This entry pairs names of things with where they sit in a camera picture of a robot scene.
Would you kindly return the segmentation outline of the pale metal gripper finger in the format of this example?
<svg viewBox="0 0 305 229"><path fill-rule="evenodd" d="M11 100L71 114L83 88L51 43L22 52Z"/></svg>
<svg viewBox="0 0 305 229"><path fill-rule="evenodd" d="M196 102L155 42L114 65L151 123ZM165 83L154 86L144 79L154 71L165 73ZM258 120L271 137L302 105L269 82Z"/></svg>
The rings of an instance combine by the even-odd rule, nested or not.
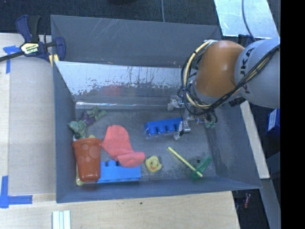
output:
<svg viewBox="0 0 305 229"><path fill-rule="evenodd" d="M173 111L175 109L180 109L184 107L184 103L182 102L181 98L178 96L170 96L169 102L167 104L167 110Z"/></svg>
<svg viewBox="0 0 305 229"><path fill-rule="evenodd" d="M181 121L178 124L178 129L174 134L175 140L179 140L184 134L190 133L191 128L187 121Z"/></svg>

